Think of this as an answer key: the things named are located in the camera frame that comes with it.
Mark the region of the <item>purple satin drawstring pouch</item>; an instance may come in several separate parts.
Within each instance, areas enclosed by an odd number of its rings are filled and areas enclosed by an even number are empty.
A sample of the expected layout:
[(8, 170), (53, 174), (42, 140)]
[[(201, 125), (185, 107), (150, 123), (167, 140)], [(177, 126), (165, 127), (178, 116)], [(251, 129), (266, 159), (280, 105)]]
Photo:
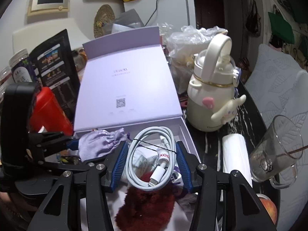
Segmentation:
[(78, 154), (84, 162), (98, 157), (106, 157), (119, 146), (121, 141), (127, 140), (124, 128), (109, 132), (107, 130), (93, 130), (79, 139)]

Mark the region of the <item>cream cartoon water bottle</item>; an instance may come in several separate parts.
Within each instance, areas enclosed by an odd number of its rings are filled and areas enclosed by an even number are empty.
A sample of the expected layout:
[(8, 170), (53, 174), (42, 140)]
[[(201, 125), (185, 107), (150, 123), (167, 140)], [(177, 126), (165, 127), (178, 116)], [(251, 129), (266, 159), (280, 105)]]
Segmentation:
[(217, 34), (194, 57), (189, 80), (186, 117), (196, 129), (212, 132), (233, 120), (246, 96), (238, 95), (241, 69), (231, 57), (232, 40)]

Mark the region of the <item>brown gold snack wrapper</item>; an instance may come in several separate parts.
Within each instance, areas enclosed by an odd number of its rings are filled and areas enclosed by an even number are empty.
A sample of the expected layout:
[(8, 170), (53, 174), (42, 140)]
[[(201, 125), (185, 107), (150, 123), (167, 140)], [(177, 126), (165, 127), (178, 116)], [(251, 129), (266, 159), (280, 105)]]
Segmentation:
[(78, 165), (82, 163), (78, 155), (62, 155), (59, 161), (62, 164), (68, 164), (68, 165)]

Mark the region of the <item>light blue leaf cushion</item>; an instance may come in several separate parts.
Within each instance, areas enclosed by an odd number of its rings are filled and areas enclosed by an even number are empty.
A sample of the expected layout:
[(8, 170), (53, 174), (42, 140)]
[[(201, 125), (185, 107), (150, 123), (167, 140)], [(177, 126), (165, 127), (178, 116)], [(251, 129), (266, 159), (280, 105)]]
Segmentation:
[[(255, 68), (245, 87), (266, 126), (275, 116), (284, 115), (300, 130), (303, 144), (307, 145), (307, 71), (291, 55), (260, 44)], [(281, 191), (278, 230), (291, 230), (307, 204), (307, 150), (297, 166), (295, 183)]]

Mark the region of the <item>clear plastic bag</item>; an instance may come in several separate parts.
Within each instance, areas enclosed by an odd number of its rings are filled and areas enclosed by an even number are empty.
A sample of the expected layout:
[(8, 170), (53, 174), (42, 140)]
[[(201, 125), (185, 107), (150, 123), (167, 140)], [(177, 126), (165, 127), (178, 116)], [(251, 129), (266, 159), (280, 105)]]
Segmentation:
[(194, 70), (194, 55), (207, 49), (213, 37), (219, 33), (227, 35), (228, 30), (217, 26), (209, 29), (184, 26), (180, 32), (173, 32), (167, 38), (170, 71), (177, 94), (187, 91)]

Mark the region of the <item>glass mug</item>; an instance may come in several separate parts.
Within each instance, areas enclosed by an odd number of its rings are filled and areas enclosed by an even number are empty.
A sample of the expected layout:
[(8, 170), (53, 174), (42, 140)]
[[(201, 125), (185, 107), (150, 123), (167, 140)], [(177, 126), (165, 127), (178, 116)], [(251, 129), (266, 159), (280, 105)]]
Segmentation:
[[(275, 189), (290, 187), (297, 179), (296, 162), (302, 157), (303, 151), (304, 144), (297, 126), (285, 116), (275, 116), (264, 137), (249, 155), (252, 180), (269, 180)], [(286, 169), (292, 170), (292, 178), (284, 183), (278, 182), (275, 176)]]

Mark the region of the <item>red plastic container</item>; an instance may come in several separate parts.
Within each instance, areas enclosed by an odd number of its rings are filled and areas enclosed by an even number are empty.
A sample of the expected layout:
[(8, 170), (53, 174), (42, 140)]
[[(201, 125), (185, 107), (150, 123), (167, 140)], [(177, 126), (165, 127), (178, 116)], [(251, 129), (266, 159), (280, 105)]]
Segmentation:
[(39, 131), (44, 127), (47, 132), (73, 134), (73, 125), (60, 107), (55, 95), (48, 87), (43, 87), (37, 94), (33, 113), (30, 117), (32, 130)]

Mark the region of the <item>white paper roll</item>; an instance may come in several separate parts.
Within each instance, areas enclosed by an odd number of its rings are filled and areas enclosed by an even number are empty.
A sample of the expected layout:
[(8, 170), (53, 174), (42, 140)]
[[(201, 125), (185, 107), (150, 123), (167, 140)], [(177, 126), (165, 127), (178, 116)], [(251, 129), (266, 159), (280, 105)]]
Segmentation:
[(222, 170), (224, 173), (240, 171), (253, 186), (246, 142), (241, 134), (229, 134), (222, 138)]

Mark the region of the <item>green tote bag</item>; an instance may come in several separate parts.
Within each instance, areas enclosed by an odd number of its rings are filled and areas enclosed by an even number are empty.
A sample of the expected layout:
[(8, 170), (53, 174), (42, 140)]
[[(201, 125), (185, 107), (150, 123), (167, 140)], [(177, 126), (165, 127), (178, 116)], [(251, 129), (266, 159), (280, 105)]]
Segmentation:
[(268, 15), (272, 34), (276, 35), (287, 44), (294, 44), (295, 36), (293, 34), (292, 26), (280, 15), (271, 12), (268, 12)]

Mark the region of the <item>dark lidded jar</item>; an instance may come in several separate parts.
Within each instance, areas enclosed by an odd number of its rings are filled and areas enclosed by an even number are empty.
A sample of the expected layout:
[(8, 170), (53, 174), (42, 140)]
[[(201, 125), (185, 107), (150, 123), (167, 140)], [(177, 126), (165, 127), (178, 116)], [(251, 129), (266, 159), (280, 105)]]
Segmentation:
[(38, 81), (27, 49), (17, 52), (9, 60), (9, 66), (15, 83)]

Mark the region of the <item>black snack pouch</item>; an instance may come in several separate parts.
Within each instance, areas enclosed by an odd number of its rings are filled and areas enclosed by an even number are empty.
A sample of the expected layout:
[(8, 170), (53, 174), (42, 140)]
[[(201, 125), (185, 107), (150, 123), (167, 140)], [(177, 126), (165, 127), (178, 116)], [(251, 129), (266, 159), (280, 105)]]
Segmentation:
[(67, 30), (47, 39), (30, 53), (42, 85), (51, 89), (70, 121), (74, 120), (80, 88)]

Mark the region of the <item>red fuzzy knitted item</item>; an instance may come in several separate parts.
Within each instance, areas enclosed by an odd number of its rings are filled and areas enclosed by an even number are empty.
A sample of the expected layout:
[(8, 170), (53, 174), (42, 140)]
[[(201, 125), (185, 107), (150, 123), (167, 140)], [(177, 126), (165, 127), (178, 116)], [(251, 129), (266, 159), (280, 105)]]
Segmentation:
[(143, 191), (131, 186), (115, 222), (120, 230), (163, 230), (170, 221), (174, 205), (171, 182), (156, 191)]

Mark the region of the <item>woven round mat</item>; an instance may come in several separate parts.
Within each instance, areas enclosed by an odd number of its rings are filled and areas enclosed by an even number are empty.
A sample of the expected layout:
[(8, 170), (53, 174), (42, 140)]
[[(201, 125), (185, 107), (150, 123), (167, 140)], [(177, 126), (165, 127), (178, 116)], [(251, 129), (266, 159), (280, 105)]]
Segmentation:
[(114, 21), (115, 14), (111, 6), (108, 4), (102, 5), (98, 9), (93, 23), (93, 34), (95, 38), (110, 34)]

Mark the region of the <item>white printed snack bag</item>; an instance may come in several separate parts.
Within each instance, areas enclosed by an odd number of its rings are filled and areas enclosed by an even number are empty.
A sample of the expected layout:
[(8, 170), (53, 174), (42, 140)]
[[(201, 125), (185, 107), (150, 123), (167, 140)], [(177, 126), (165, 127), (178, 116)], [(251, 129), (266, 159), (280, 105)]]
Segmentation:
[(149, 182), (140, 179), (134, 171), (134, 155), (135, 149), (131, 151), (126, 160), (125, 173), (128, 181), (132, 186), (143, 191), (156, 191), (165, 187), (171, 180), (174, 171), (179, 172), (179, 169), (174, 169), (176, 166), (175, 153), (163, 148), (158, 148), (157, 163), (153, 173), (150, 175)]

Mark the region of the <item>white refrigerator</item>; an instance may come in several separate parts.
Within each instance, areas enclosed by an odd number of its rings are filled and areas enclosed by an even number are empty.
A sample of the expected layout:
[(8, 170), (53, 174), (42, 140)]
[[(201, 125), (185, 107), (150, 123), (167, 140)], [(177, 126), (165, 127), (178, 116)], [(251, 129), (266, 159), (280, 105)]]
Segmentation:
[(176, 32), (184, 26), (196, 27), (194, 0), (135, 0), (124, 3), (124, 10), (134, 9), (146, 26), (171, 24)]

